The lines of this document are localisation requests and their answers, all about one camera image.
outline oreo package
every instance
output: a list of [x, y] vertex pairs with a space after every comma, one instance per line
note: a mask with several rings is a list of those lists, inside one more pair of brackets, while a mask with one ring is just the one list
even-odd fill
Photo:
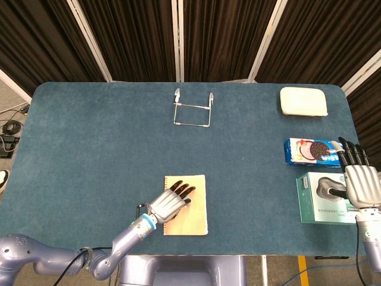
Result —
[[328, 140], [290, 138], [285, 153], [289, 165], [340, 167], [339, 156]]

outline floor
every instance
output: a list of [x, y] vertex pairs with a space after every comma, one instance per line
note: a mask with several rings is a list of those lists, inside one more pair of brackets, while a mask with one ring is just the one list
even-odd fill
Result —
[[[4, 83], [0, 81], [0, 111], [11, 108], [15, 105], [23, 103], [23, 100], [10, 90]], [[8, 119], [14, 112], [0, 115], [0, 120]], [[25, 116], [17, 114], [14, 119], [24, 122]], [[0, 170], [8, 169], [11, 171], [13, 159], [0, 159]], [[298, 258], [295, 256], [267, 256], [267, 273], [268, 285], [281, 286], [286, 281], [293, 278], [299, 272]], [[307, 267], [319, 265], [347, 265], [355, 262], [351, 257], [348, 260], [315, 260], [313, 257], [306, 257]], [[381, 285], [381, 274], [373, 272], [367, 263], [360, 266], [363, 277], [369, 285]], [[246, 257], [246, 273], [248, 277], [248, 286], [262, 286], [263, 275], [260, 256]], [[16, 286], [37, 286], [37, 285], [53, 285], [57, 277], [54, 276], [38, 276], [33, 271], [33, 265], [27, 265], [20, 272], [15, 285]], [[115, 273], [111, 280], [114, 285]], [[330, 267], [316, 268], [308, 271], [309, 285], [320, 286], [358, 286], [361, 285], [358, 279], [355, 266], [349, 267]], [[65, 277], [60, 285], [62, 286], [90, 286], [90, 285], [108, 285], [108, 281], [96, 281], [89, 276], [86, 271], [81, 271], [75, 277]], [[302, 285], [299, 277], [296, 277], [290, 286]]]

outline notebook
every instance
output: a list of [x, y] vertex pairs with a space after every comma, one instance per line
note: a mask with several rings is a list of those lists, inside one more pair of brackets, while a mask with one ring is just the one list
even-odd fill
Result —
[[166, 176], [164, 189], [170, 188], [177, 181], [183, 184], [195, 186], [188, 198], [192, 200], [190, 205], [181, 209], [179, 214], [164, 224], [164, 235], [207, 235], [207, 197], [205, 188], [205, 176]]

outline black curtain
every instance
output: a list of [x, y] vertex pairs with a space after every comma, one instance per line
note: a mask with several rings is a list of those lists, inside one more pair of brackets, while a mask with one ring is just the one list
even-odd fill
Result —
[[381, 171], [381, 69], [347, 97], [358, 139]]
[[276, 0], [184, 0], [185, 81], [249, 76]]
[[381, 49], [381, 1], [289, 0], [257, 82], [342, 86]]
[[80, 0], [114, 80], [175, 82], [170, 0]]
[[0, 68], [29, 95], [47, 81], [104, 81], [66, 1], [0, 1], [0, 27]]

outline blue tabletop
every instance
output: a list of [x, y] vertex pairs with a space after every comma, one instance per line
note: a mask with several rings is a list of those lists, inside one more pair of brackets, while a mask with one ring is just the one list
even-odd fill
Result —
[[[285, 116], [285, 86], [319, 88], [327, 117]], [[214, 105], [209, 128], [173, 124], [173, 99]], [[179, 120], [204, 123], [205, 110]], [[204, 174], [209, 233], [165, 237], [159, 226], [134, 253], [355, 253], [354, 225], [302, 224], [295, 179], [339, 169], [288, 166], [290, 137], [357, 142], [344, 93], [333, 85], [45, 83], [36, 90], [0, 207], [0, 235], [108, 246], [165, 175]]]

